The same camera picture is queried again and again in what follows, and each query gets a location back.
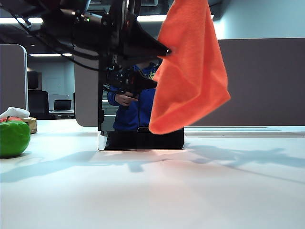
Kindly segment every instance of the orange fabric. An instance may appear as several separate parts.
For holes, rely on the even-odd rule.
[[[175,0],[158,40],[163,58],[149,129],[166,134],[190,125],[230,99],[227,74],[207,0]]]

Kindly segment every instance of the hand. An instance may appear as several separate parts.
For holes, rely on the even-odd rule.
[[[132,101],[138,101],[137,98],[132,98],[133,94],[130,92],[126,92],[125,94],[116,94],[114,100],[122,105],[129,106]]]

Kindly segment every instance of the person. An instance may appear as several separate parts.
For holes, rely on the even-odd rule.
[[[159,64],[153,62],[133,66],[135,71],[141,69],[143,74],[149,78],[156,72],[158,67]],[[115,91],[118,88],[110,87],[110,89]],[[108,92],[109,104],[119,106],[113,123],[114,130],[136,131],[139,127],[147,127],[151,117],[154,94],[154,88],[142,90],[136,96],[132,92],[124,94]]]

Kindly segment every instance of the green fruit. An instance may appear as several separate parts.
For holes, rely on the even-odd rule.
[[[19,156],[28,147],[30,138],[30,128],[25,122],[0,122],[0,157]]]

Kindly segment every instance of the tissue box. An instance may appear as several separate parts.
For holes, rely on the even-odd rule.
[[[36,118],[28,117],[28,118],[23,118],[22,120],[29,125],[31,134],[34,134],[37,132]]]

